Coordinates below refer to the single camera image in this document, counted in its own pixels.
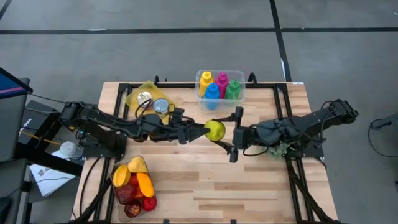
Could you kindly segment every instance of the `yellow tray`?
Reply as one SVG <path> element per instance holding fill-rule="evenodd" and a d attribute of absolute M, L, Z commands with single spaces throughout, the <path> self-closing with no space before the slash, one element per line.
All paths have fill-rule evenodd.
<path fill-rule="evenodd" d="M 171 105 L 171 106 L 169 106 L 169 109 L 171 111 L 174 110 L 174 108 L 175 108 L 174 102 L 171 99 L 169 99 L 165 94 L 163 94 L 162 91 L 159 88 L 157 88 L 152 81 L 146 81 L 140 87 L 138 87 L 138 89 L 134 90 L 130 95 L 128 95 L 126 97 L 125 102 L 132 109 L 133 113 L 137 110 L 137 108 L 139 106 L 139 104 L 137 102 L 138 94 L 145 92 L 145 91 L 149 92 L 152 95 L 153 102 L 155 102 L 157 99 L 160 99 L 160 98 L 166 99 L 169 102 L 169 105 Z M 141 111 L 143 109 L 144 109 L 143 106 L 141 108 L 139 108 L 137 114 L 140 115 Z M 145 114 L 156 114 L 156 112 L 152 107 L 151 109 L 145 110 L 144 115 Z M 167 114 L 165 114 L 165 115 L 158 114 L 158 115 L 160 116 L 160 118 L 162 119 L 164 124 L 167 124 L 169 122 L 169 116 Z"/>

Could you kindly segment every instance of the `wood grain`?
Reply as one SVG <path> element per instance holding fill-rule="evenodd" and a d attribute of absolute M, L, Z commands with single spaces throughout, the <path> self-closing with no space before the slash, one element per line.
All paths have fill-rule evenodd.
<path fill-rule="evenodd" d="M 118 85 L 118 82 L 104 83 L 99 108 L 106 113 L 113 113 Z M 303 116 L 310 113 L 304 85 L 287 83 L 287 86 L 293 114 Z M 164 88 L 162 91 L 176 106 L 185 108 L 184 115 L 194 118 L 197 123 L 226 117 L 234 111 L 234 108 L 218 111 L 204 109 L 197 103 L 194 90 L 190 88 Z M 243 126 L 277 117 L 272 90 L 247 89 L 247 96 L 243 103 Z M 284 107 L 281 92 L 280 99 Z M 234 126 L 233 123 L 225 124 L 224 141 L 230 142 Z M 253 146 L 249 150 L 255 153 L 263 149 Z M 180 145 L 177 141 L 139 144 L 128 140 L 124 161 L 135 155 L 142 155 L 146 160 L 159 201 L 155 211 L 135 219 L 136 223 L 162 223 L 165 218 L 172 223 L 226 223 L 232 218 L 239 223 L 295 222 L 284 161 L 272 160 L 266 154 L 256 157 L 240 154 L 238 162 L 231 164 L 224 149 L 204 137 L 186 145 Z M 94 159 L 88 159 L 83 168 L 73 209 L 77 215 L 83 181 L 93 162 Z M 337 218 L 325 168 L 315 159 L 304 159 L 303 163 L 313 197 L 329 216 Z M 88 179 L 83 208 L 90 204 L 98 191 L 102 167 L 103 159 Z M 306 218 L 300 193 L 299 197 L 302 216 Z M 105 217 L 107 201 L 108 195 L 103 199 L 101 218 Z M 120 223 L 118 217 L 119 208 L 115 203 L 112 223 Z"/>

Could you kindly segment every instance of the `yellow bottle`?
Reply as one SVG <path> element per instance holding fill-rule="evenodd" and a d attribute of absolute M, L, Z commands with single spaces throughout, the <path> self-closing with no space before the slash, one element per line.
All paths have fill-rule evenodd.
<path fill-rule="evenodd" d="M 206 93 L 208 85 L 214 83 L 214 79 L 211 76 L 211 72 L 203 72 L 200 78 L 200 96 L 202 97 Z"/>

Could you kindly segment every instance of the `computer screen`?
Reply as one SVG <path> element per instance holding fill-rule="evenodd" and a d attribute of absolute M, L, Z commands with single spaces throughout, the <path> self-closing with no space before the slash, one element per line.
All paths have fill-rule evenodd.
<path fill-rule="evenodd" d="M 33 90 L 4 69 L 0 68 L 0 99 L 32 93 Z"/>

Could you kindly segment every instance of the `concrete floor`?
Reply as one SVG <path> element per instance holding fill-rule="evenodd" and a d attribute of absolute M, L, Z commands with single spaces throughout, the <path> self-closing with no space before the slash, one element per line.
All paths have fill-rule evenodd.
<path fill-rule="evenodd" d="M 398 27 L 398 2 L 276 0 L 281 27 Z M 273 27 L 266 0 L 12 0 L 0 30 Z M 305 82 L 313 110 L 346 99 L 359 111 L 349 126 L 325 131 L 328 177 L 339 219 L 396 223 L 398 159 L 377 155 L 369 123 L 398 111 L 398 32 L 284 33 L 293 81 Z M 0 66 L 29 77 L 36 94 L 96 103 L 104 81 L 194 80 L 203 68 L 254 72 L 284 81 L 273 32 L 217 34 L 0 35 Z M 43 101 L 61 109 L 60 105 Z M 396 130 L 372 133 L 398 155 Z M 71 182 L 34 204 L 32 223 L 66 222 Z"/>

